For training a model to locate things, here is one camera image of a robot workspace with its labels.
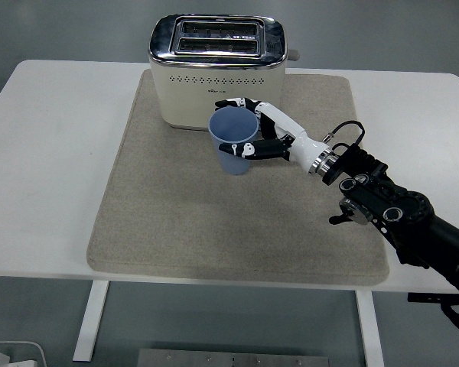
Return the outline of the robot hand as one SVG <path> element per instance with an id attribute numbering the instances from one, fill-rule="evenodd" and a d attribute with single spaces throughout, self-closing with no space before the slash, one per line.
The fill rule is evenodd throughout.
<path id="1" fill-rule="evenodd" d="M 216 109 L 236 107 L 250 111 L 259 123 L 260 140 L 245 143 L 222 143 L 218 149 L 246 160 L 283 158 L 296 162 L 301 168 L 314 174 L 319 171 L 321 160 L 330 153 L 329 146 L 308 137 L 297 122 L 269 102 L 239 97 L 215 102 Z"/>

